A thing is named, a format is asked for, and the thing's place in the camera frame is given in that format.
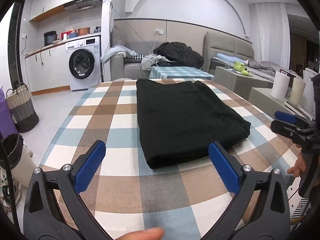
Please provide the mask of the right hand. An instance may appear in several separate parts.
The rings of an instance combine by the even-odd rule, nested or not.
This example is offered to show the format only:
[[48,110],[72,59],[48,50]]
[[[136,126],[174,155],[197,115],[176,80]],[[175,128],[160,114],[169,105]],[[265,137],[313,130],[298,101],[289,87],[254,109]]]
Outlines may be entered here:
[[303,174],[305,170],[306,170],[306,162],[303,159],[302,152],[300,152],[294,166],[287,170],[287,174],[291,174],[295,178],[297,178],[301,174]]

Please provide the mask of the left hand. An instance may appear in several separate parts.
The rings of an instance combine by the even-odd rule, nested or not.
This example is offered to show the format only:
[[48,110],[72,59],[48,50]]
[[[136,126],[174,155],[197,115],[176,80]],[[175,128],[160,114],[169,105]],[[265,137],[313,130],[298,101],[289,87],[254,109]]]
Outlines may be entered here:
[[162,228],[149,228],[146,230],[127,233],[117,240],[160,240],[163,238],[165,231]]

